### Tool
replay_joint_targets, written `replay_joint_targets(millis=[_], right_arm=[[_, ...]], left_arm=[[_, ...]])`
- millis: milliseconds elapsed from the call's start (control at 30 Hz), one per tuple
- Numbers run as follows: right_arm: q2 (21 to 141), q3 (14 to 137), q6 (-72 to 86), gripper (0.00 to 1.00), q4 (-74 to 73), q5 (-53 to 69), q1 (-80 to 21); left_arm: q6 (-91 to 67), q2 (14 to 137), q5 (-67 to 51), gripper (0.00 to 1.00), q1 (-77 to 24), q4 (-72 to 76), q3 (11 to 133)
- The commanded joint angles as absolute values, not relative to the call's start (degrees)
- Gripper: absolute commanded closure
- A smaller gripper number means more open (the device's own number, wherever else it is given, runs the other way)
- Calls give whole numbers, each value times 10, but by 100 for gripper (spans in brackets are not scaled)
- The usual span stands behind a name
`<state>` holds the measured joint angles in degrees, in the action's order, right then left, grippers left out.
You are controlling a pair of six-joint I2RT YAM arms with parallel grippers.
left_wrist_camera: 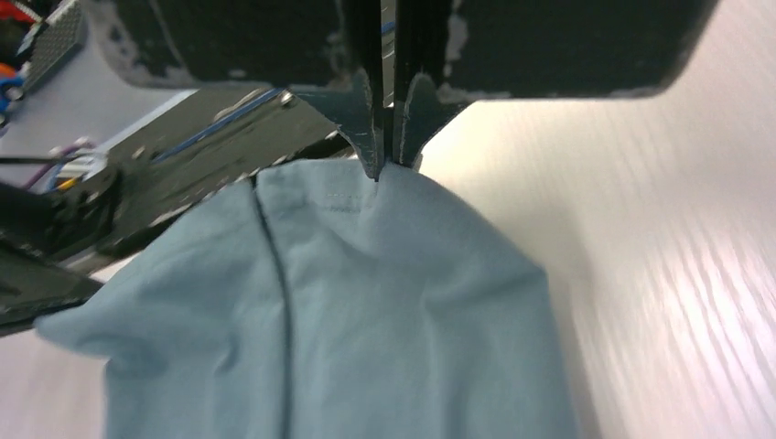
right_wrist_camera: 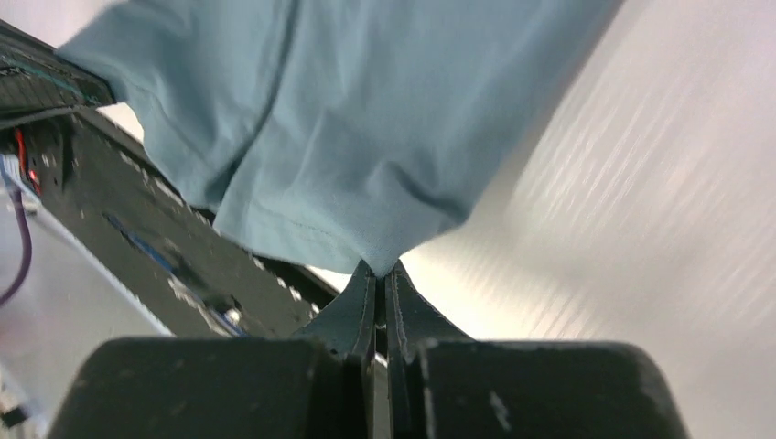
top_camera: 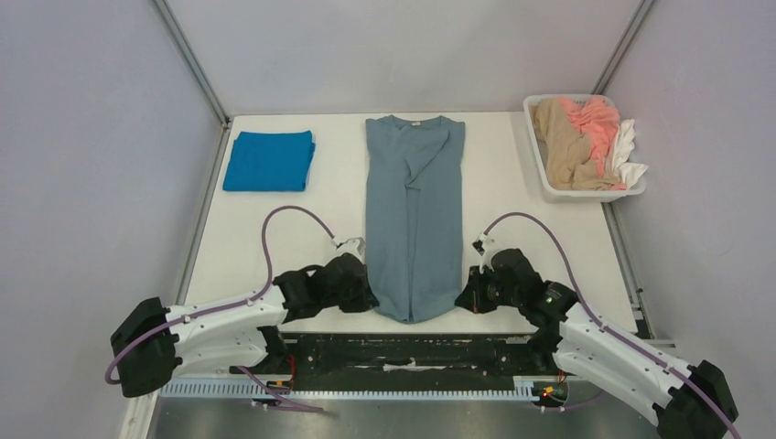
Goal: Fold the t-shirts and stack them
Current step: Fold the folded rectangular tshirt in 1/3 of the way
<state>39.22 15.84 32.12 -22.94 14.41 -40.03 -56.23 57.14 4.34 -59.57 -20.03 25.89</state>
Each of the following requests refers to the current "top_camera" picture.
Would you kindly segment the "grey-blue t shirt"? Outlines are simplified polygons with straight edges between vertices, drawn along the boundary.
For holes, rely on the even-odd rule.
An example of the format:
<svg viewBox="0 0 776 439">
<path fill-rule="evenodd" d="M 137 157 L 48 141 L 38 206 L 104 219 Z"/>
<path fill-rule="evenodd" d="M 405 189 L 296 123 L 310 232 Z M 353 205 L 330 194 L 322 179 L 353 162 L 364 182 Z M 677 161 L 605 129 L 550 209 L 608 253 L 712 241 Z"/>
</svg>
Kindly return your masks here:
<svg viewBox="0 0 776 439">
<path fill-rule="evenodd" d="M 462 287 L 466 125 L 444 116 L 365 122 L 366 266 L 378 311 L 413 324 L 445 314 Z"/>
</svg>

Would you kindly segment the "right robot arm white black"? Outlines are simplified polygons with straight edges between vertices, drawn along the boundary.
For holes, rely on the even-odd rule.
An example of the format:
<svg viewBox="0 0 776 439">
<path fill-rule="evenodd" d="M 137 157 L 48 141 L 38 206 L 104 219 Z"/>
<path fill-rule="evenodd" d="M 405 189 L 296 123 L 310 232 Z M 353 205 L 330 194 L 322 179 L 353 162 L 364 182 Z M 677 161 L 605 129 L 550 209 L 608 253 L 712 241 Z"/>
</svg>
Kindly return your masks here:
<svg viewBox="0 0 776 439">
<path fill-rule="evenodd" d="M 647 419 L 662 438 L 722 438 L 739 417 L 724 372 L 692 365 L 609 323 L 559 282 L 546 281 L 518 249 L 488 251 L 456 301 L 485 314 L 516 308 L 536 330 L 527 341 L 531 366 L 556 369 L 598 386 Z"/>
</svg>

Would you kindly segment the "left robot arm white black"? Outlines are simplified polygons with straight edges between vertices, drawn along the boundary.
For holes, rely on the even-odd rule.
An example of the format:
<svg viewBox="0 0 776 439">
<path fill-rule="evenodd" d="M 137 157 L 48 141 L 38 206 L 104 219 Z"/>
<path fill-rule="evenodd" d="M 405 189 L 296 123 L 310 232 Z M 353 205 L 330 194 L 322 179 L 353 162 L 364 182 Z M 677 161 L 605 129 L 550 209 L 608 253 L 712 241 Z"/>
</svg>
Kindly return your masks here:
<svg viewBox="0 0 776 439">
<path fill-rule="evenodd" d="M 281 273 L 262 290 L 231 299 L 164 306 L 152 297 L 111 335 L 114 359 L 106 380 L 135 398 L 185 374 L 254 366 L 276 373 L 287 360 L 281 325 L 330 307 L 362 313 L 377 305 L 365 264 L 348 252 L 325 265 Z"/>
</svg>

